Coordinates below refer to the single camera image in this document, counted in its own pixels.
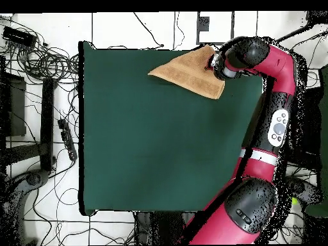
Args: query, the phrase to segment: green tablecloth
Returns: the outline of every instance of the green tablecloth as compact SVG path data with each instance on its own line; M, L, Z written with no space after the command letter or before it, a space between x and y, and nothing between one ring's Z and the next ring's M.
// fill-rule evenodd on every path
M262 79L212 100L147 75L188 51L83 48L85 210L201 210L233 173Z

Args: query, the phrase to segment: brown towel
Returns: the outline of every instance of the brown towel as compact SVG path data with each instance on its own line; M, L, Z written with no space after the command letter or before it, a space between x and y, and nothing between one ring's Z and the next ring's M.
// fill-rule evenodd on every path
M212 47L206 45L174 58L148 75L163 78L204 97L218 99L223 92L224 81L218 80L212 70L205 70L214 53Z

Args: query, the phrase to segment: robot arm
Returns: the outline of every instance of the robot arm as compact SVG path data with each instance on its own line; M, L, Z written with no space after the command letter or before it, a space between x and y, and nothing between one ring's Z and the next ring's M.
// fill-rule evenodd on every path
M277 201L272 183L296 91L296 64L285 51L258 37L238 37L209 60L221 80L246 70L265 80L230 181L185 227L182 244L252 243L268 223Z

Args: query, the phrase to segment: cable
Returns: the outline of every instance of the cable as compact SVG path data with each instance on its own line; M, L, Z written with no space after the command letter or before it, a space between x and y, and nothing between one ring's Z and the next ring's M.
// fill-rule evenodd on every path
M31 164L28 169L26 170L26 172L28 172L29 168L31 168L33 165L37 164L38 162L40 162L40 160L38 160L37 162L34 162L33 164Z
M177 14L177 22L179 21L179 15L180 15L180 12ZM183 31L181 30L181 28L178 26L178 24L177 24L177 28L178 28L178 29L180 30L180 32L182 33L183 38L182 38L181 43L180 43L179 45L177 45L176 48L174 48L174 50L177 49L178 46L182 45L183 40L185 39L185 34L184 34Z
M52 176L49 176L49 179L54 177L54 176L57 176L58 174L61 174L62 172L66 171L66 170L69 170L70 168L72 168L73 166L75 165L75 162L72 162L70 164L70 166L68 168L66 168L65 170L62 170L60 171L59 173L55 174L55 175L52 175ZM61 178L58 183L56 184L56 186L58 186L58 184L62 181L63 178ZM48 192L41 200L39 200L35 205L39 204L42 200L44 200L52 191L54 190L54 188L52 190L50 190L50 192ZM24 216L26 216L26 214L28 214L33 208L30 208L29 210L27 210L27 212L25 212Z
M258 23L259 23L259 12L256 12L256 30L255 30L255 36L258 36Z
M33 208L33 211L35 212L36 215L38 215L41 219L43 219L43 220L45 220L46 222L48 222L49 225L50 225L50 229L48 230L47 234L44 236L44 239L41 241L40 246L42 246L43 243L44 243L44 241L45 241L45 239L46 239L47 236L49 235L51 229L53 228L53 225L52 225L52 224L50 223L50 221L48 221L46 218L44 218L43 216L41 216L40 214L38 214L37 210L35 209L35 203L36 203L36 201L37 201L37 199L38 199L38 193L39 193L39 191L38 191L38 189L37 189L37 196L35 197L35 200L34 200L34 202L33 202L33 207L32 207L32 208Z
M75 204L77 204L79 201L77 200L74 204L66 204L66 203L64 203L64 202L62 202L62 197L64 196L64 194L65 193L67 193L67 192L69 192L70 190L76 190L77 191L77 189L75 189L75 188L68 188L67 190L65 190L62 194L61 194L61 196L58 198L58 203L57 203L57 208L56 208L56 221L57 221L57 226L56 227L58 227L58 207L59 207L59 203L63 203L64 205L66 205L66 206L71 206L71 205L75 205ZM58 243L60 244L60 230L58 231L58 234L57 234L57 232L56 232L56 237L57 237L57 240L58 240Z
M172 50L174 50L176 44L176 12L174 12L174 21L173 21L173 46Z
M139 17L137 16L137 14L135 12L133 12L133 14L135 15L135 17L138 19L138 21L140 22L140 24L149 32L149 34L151 34L152 39L154 40L154 42L159 46L159 47L164 47L164 44L159 44L155 38L154 35L150 32L150 30L148 28L146 28L146 26L143 24L143 22L139 19Z
M78 123L79 116L76 119L75 119L74 115L72 115L72 116L74 119L74 132L75 132L76 138L79 138L78 134L76 133L76 124Z
M109 237L109 236L107 236L107 235L105 235L105 234L102 234L102 232L100 232L100 231L97 230L96 228L90 228L90 229L84 230L84 231L79 232L79 233L70 233L70 234L66 235L66 236L64 237L64 239L60 242L59 246L63 245L63 242L64 242L64 240L66 240L67 237L69 237L69 236L81 235L81 234L84 234L84 233L89 232L89 231L91 231L91 230L97 232L98 234L100 234L101 236L103 236L103 237L105 237L105 238L107 238L107 239L110 239L112 242L115 242L116 244L125 245L124 243L119 243L119 242L117 242L118 239L122 239L122 238L111 238L111 237Z
M111 49L113 47L123 47L123 48L127 49L127 47L124 45L113 45L113 46L109 46L107 49Z
M56 236L55 237L53 237L53 239L52 240L50 240L47 244L45 244L44 246L47 246L47 245L49 245L55 238L57 238L58 237L58 235L59 235L59 233L60 233L60 231L61 231L61 229L62 229L62 223L59 223L58 225L57 225L57 227L56 227Z
M316 35L314 35L314 36L312 36L310 38L307 38L306 40L302 40L301 42L298 42L297 44L295 44L290 50L293 50L296 46L298 46L298 45L300 45L300 44L302 44L304 42L307 42L308 40L316 39L316 38L318 38L320 36L324 36L326 34L328 34L328 31L321 32L321 33L316 34Z
M57 160L56 160L56 167L55 167L55 169L57 169L57 164L58 164L58 156L59 156L59 154L62 152L62 151L64 151L64 150L67 150L66 148L64 148L64 149L62 149L62 150L60 150L60 152L58 153L58 155L57 155ZM62 177L62 179L64 178L64 176L66 175L66 173L67 173L67 171L68 171L68 169L65 171L65 173L64 173L64 175L63 175L63 177ZM59 197L58 196L58 194L57 194L57 191L56 191L56 170L54 171L54 173L55 173L55 175L54 175L54 194L56 195L56 197L57 197L57 199L58 199L58 201L60 202L60 203L62 203L62 204L64 204L64 205L66 205L66 206L72 206L72 205L75 205L75 204L77 204L78 203L78 201L77 202L75 202L74 204L67 204L67 203L65 203L65 202L63 202L62 200L60 200L61 199L61 197L63 196L63 194L61 195L61 197ZM76 190L77 192L78 192L78 190L77 189L75 189L75 188L70 188L69 190Z
M313 61L313 57L315 56L315 50L316 50L316 48L318 47L318 45L319 45L319 43L320 43L320 41L321 41L321 39L323 38L324 36L321 36L320 38L319 38L319 41L318 41L318 43L315 45L315 48L314 48L314 50L313 50L313 54L312 54L312 58L311 58L311 61L310 61L310 64L307 66L308 68L311 66L311 64L312 64L312 61Z

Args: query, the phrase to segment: black cable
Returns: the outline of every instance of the black cable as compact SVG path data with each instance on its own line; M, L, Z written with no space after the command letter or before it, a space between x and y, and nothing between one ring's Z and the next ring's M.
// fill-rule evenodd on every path
M43 219L43 220L45 220L46 222L48 222L49 225L50 225L50 229L48 230L47 234L44 236L44 239L41 241L40 246L42 246L43 243L44 243L44 241L45 241L45 239L48 237L48 235L49 235L51 229L53 228L53 225L52 225L52 224L50 223L50 221L48 221L46 218L44 218L43 216L41 216L40 214L38 214L37 210L35 209L35 203L36 203L37 199L38 199L38 189L37 189L37 196L35 197L35 200L34 200L34 202L33 202L33 207L32 207L32 208L33 208L33 211L35 212L36 215L38 215L41 219Z
M78 123L79 116L75 119L74 115L72 115L74 118L74 132L76 135L76 138L79 138L78 134L76 133L76 124Z
M56 197L57 197L57 199L58 199L58 201L59 201L60 203L66 205L66 206L72 206L72 205L77 204L78 202L75 202L74 204L67 204L67 203L65 203L65 202L63 202L63 201L61 200L61 197L63 196L63 194L61 195L61 197L59 197L58 194L57 194L57 191L56 191L56 171L57 171L57 165L58 165L58 157L59 157L59 154L60 154L62 151L64 151L64 150L67 150L67 149L66 149L66 148L63 148L63 149L60 150L59 153L57 154L56 167L55 167L55 171L54 171L54 173L55 173L55 175L54 175L54 194L56 195ZM64 175L63 175L63 177L62 177L62 179L63 179L64 176L66 175L67 171L68 171L68 169L65 171L65 173L64 173Z
M319 41L317 42L317 44L315 45L315 48L314 48L314 50L313 50L313 54L312 54L312 58L311 58L311 61L310 61L310 64L307 66L308 68L311 66L311 64L312 64L312 61L313 61L313 57L315 56L315 50L316 50L316 48L318 47L318 45L319 45L319 43L320 43L320 41L321 41L321 39L323 38L324 36L321 36L320 38L319 38Z
M107 235L105 235L105 234L102 234L102 232L100 232L100 231L99 231L98 229L96 229L96 228L90 228L90 229L84 230L84 231L82 231L82 232L78 232L78 233L70 233L70 234L66 235L66 236L64 237L64 239L60 242L59 246L63 245L63 242L64 242L64 240L66 240L67 237L69 237L69 236L81 235L81 234L84 234L84 233L89 232L89 231L91 231L91 230L93 230L93 231L99 233L101 236L103 236L103 237L105 237L105 238L110 239L111 241L115 242L116 244L125 245L124 243L119 243L119 242L117 242L118 239L122 239L122 238L116 238L116 239L114 239L114 238L111 238L111 237L109 237L109 236L107 236Z
M287 242L286 238L284 237L283 229L280 229L280 233L281 233L281 236L282 236L284 242L285 242L286 244L289 244L289 243Z
M90 234L91 234L91 216L89 217L89 232L88 232L88 246L90 246Z
M44 246L49 245L49 244L50 244L55 238L57 238L58 235L60 234L61 229L62 229L62 223L59 223L59 224L56 226L56 236L54 236L53 239L50 240L50 241L49 241L47 244L45 244Z
M155 38L154 35L150 32L150 30L148 28L146 28L146 26L143 24L143 22L139 19L139 17L137 16L137 14L135 12L133 12L133 14L135 15L135 17L138 19L138 21L140 22L140 24L149 32L149 34L151 34L152 39L154 40L154 42L159 46L159 47L164 47L164 44L159 44Z
M26 170L26 172L28 172L29 168L31 168L33 165L37 164L38 162L40 162L40 160L38 160L37 162L34 162L33 164L31 164L28 169Z
M56 221L57 221L57 225L56 225L56 228L58 227L58 207L59 207L59 203L63 203L64 205L66 205L66 206L72 206L72 205L75 205L75 204L77 204L79 201L77 200L74 204L66 204L66 203L64 203L64 202L62 202L62 197L64 196L64 194L65 193L67 193L67 192L69 192L70 190L76 190L77 191L77 189L75 189L75 188L68 188L67 190L65 190L62 194L61 194L61 196L58 198L58 203L57 203L57 208L56 208ZM57 237L57 240L58 240L58 244L60 244L60 230L58 231L58 233L57 233L57 231L56 231L56 237Z
M255 30L255 36L258 35L258 22L259 22L259 12L256 12L256 30Z
M69 170L69 169L72 168L74 165L75 165L75 161L72 162L68 168L66 168L65 170L60 171L59 173L57 173L57 174L55 174L55 175L57 176L58 174L61 174L62 172L66 171L66 170ZM58 186L58 184L62 181L62 179L63 179L63 178L61 178L61 179L58 181L58 183L56 184L56 186ZM46 194L41 200L39 200L35 205L39 204L42 200L44 200L44 199L45 199L45 198L46 198L46 197L47 197L47 196L48 196L53 190L54 190L54 188L53 188L52 190L50 190L50 192L48 192L48 193L47 193L47 194ZM27 212L25 212L24 216L26 216L26 214L28 214L32 209L33 209L33 208L30 208L29 210L27 210Z
M14 47L11 50L11 56L17 55L16 61L21 71L26 73L33 84L37 83L32 81L31 78L42 80L43 78L52 77L60 82L63 79L70 79L70 74L77 74L78 72L77 55L70 58L69 54L63 49L57 47L46 48L42 45L38 46L37 49L19 49L17 53L15 52L16 49L17 47ZM61 50L67 56L55 50ZM30 58L32 54L37 56L37 59L32 60Z
M293 50L296 46L298 46L298 45L300 45L300 44L302 44L304 42L307 42L308 40L316 39L316 38L318 38L320 36L324 36L326 34L328 34L328 31L321 32L321 33L316 34L316 35L314 35L314 36L312 36L310 38L307 38L306 40L302 40L301 42L298 42L297 44L295 44L290 50Z
M180 15L180 12L177 14L177 23L179 22L179 15ZM183 40L185 39L185 34L183 33L183 31L181 30L181 28L179 27L179 25L177 24L177 28L180 30L180 32L182 33L182 35L183 35L183 38L182 38L182 41L181 41L181 43L179 44L179 45L177 45L176 46L176 48L174 48L174 50L175 49L177 49L177 47L178 46L180 46L180 45L182 45L182 43L183 43Z
M173 21L173 46L172 50L174 50L176 45L176 12L174 12L174 21Z

